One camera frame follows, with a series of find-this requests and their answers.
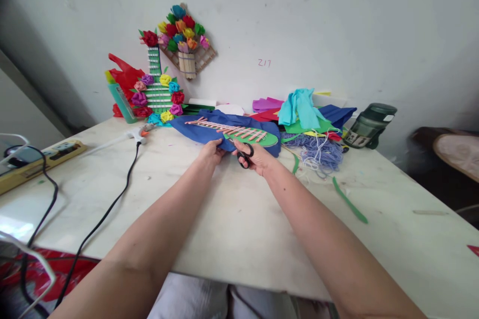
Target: hand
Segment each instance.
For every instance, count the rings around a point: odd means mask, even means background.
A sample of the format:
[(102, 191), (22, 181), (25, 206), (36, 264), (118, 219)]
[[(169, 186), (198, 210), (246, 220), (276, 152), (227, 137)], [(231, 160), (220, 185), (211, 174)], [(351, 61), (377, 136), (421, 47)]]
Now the hand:
[[(267, 150), (264, 149), (263, 146), (258, 144), (252, 144), (251, 146), (253, 147), (254, 154), (249, 158), (249, 161), (251, 162), (251, 167), (249, 169), (254, 169), (260, 176), (264, 176), (268, 168), (271, 168), (274, 165), (275, 159)], [(238, 140), (235, 140), (235, 147), (245, 154), (249, 154), (250, 152), (249, 147)], [(233, 151), (232, 155), (236, 156), (238, 154), (238, 150)], [(239, 161), (244, 166), (247, 166), (247, 163), (243, 157), (240, 157)]]
[(198, 158), (204, 161), (211, 161), (214, 165), (218, 165), (221, 158), (225, 155), (226, 151), (219, 149), (217, 146), (221, 144), (223, 139), (209, 141), (200, 151)]

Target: pink paper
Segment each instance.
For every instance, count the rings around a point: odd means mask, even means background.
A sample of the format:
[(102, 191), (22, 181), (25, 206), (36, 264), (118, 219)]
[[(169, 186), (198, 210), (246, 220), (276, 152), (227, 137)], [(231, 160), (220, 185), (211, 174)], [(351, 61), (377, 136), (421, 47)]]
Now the pink paper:
[(281, 107), (284, 101), (277, 100), (271, 97), (266, 99), (260, 98), (259, 100), (253, 100), (253, 110), (255, 112), (263, 112), (267, 110), (271, 110), (274, 108)]

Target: paper flower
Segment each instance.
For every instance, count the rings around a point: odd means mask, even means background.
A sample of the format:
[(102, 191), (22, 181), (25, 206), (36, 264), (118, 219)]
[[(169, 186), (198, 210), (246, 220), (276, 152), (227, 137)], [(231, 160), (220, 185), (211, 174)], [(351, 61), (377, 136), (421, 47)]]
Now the paper flower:
[(141, 77), (141, 81), (142, 81), (145, 85), (151, 85), (153, 82), (155, 82), (155, 79), (154, 79), (153, 76), (150, 75), (150, 74), (144, 74), (144, 75)]
[(183, 16), (183, 21), (185, 22), (186, 27), (195, 28), (195, 21), (192, 19), (191, 16)]
[(138, 92), (142, 92), (146, 90), (146, 85), (143, 81), (138, 81), (134, 87), (135, 87), (135, 90), (137, 90)]
[(171, 95), (171, 102), (177, 105), (181, 105), (185, 100), (185, 94), (183, 92), (177, 91), (173, 92)]
[(159, 123), (162, 123), (160, 115), (152, 113), (150, 117), (148, 117), (148, 123), (152, 123), (154, 125), (158, 125)]
[(135, 106), (143, 107), (146, 106), (148, 100), (146, 99), (146, 95), (143, 92), (137, 92), (131, 98), (131, 102), (133, 102), (133, 105)]
[(171, 8), (171, 12), (175, 15), (177, 19), (181, 19), (183, 18), (183, 16), (186, 15), (185, 9), (183, 9), (179, 5), (173, 5), (173, 7)]
[(178, 29), (176, 28), (175, 25), (172, 24), (167, 24), (166, 25), (166, 32), (168, 33), (168, 36), (170, 38), (173, 38), (178, 33)]
[(166, 18), (170, 22), (170, 24), (175, 24), (175, 22), (178, 20), (172, 13), (169, 13)]
[(187, 27), (186, 29), (183, 30), (183, 35), (186, 38), (192, 38), (193, 36), (195, 36), (195, 32), (191, 30), (189, 27)]
[(200, 37), (200, 45), (205, 49), (208, 50), (210, 47), (210, 41), (206, 38), (206, 36), (201, 35)]
[(203, 25), (200, 25), (200, 24), (196, 23), (195, 32), (198, 35), (204, 35), (205, 34), (205, 28), (203, 27)]
[(191, 50), (196, 49), (196, 45), (198, 45), (198, 43), (196, 41), (194, 41), (193, 39), (188, 39), (187, 43), (188, 43), (188, 47)]
[(183, 53), (190, 52), (190, 50), (188, 49), (188, 44), (184, 41), (178, 42), (178, 50)]
[(178, 85), (177, 82), (171, 81), (168, 87), (170, 89), (170, 93), (177, 92), (180, 90), (180, 85)]
[(133, 109), (133, 113), (136, 117), (148, 117), (153, 113), (153, 110), (149, 107), (140, 107), (137, 109)]
[(184, 38), (183, 35), (181, 35), (181, 34), (176, 34), (175, 36), (173, 36), (173, 40), (174, 40), (176, 43), (178, 43), (178, 42), (180, 42), (180, 41), (184, 41), (185, 38)]
[(183, 108), (181, 105), (173, 104), (170, 108), (170, 112), (175, 116), (181, 116), (183, 114)]
[(183, 32), (183, 30), (186, 28), (187, 26), (183, 20), (178, 20), (176, 22), (176, 29), (178, 29), (178, 32)]
[(158, 29), (161, 33), (166, 33), (166, 22), (162, 21), (158, 24)]
[(168, 50), (170, 50), (171, 52), (178, 51), (178, 45), (173, 39), (171, 39), (170, 42), (168, 42)]
[(167, 74), (163, 74), (160, 76), (160, 83), (162, 86), (168, 86), (168, 84), (171, 82), (171, 76)]
[(113, 117), (123, 117), (123, 114), (121, 113), (118, 104), (113, 105)]
[(174, 117), (170, 111), (166, 111), (160, 115), (160, 118), (161, 118), (161, 122), (166, 123), (167, 121), (171, 121)]
[(141, 38), (149, 47), (158, 45), (158, 35), (152, 31), (144, 31), (144, 36)]
[(158, 42), (160, 45), (168, 46), (168, 42), (170, 42), (170, 37), (166, 34), (162, 34)]

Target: yellow paper flower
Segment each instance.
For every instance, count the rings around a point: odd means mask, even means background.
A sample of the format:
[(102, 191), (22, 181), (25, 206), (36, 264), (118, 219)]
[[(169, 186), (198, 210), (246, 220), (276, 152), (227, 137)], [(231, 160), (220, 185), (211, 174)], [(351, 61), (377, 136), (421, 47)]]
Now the yellow paper flower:
[(166, 22), (161, 22), (158, 24), (158, 29), (160, 29), (160, 32), (161, 33), (167, 33), (166, 31)]
[(195, 36), (195, 32), (191, 30), (189, 27), (187, 27), (186, 29), (183, 30), (183, 35), (186, 38), (192, 38), (193, 36)]
[(171, 121), (175, 118), (170, 111), (162, 112), (160, 115), (161, 122), (166, 123), (167, 121)]
[(160, 83), (162, 86), (168, 86), (171, 82), (171, 76), (167, 74), (163, 74), (160, 76)]

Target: black scissors handle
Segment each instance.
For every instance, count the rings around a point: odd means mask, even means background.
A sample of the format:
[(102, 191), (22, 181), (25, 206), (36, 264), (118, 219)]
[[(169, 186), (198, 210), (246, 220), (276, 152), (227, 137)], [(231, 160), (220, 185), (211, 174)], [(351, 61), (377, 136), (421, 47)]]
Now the black scissors handle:
[[(246, 153), (238, 150), (237, 157), (238, 157), (238, 162), (240, 163), (241, 167), (243, 167), (244, 169), (248, 169), (248, 168), (251, 167), (251, 161), (249, 160), (249, 158), (254, 155), (254, 150), (253, 150), (253, 147), (249, 143), (245, 143), (245, 145), (247, 145), (249, 147), (249, 154), (246, 154)], [(242, 157), (244, 159), (244, 161), (246, 162), (246, 166), (244, 166), (244, 164), (242, 164), (239, 161), (240, 157)]]

